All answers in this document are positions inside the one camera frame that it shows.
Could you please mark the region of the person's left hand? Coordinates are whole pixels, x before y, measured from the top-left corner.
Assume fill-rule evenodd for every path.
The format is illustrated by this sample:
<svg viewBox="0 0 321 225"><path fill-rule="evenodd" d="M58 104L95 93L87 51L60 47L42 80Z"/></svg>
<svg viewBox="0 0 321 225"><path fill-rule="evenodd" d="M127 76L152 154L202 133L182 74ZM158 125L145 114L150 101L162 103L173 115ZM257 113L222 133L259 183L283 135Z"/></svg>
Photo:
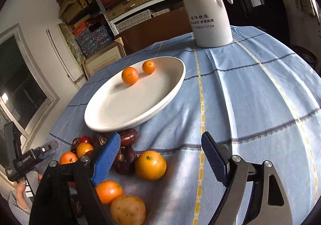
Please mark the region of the person's left hand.
<svg viewBox="0 0 321 225"><path fill-rule="evenodd" d="M32 202L29 197L27 197L27 192L25 191L27 183L25 179L22 179L17 183L16 192L16 202L19 208L21 208L26 213L30 213Z"/></svg>

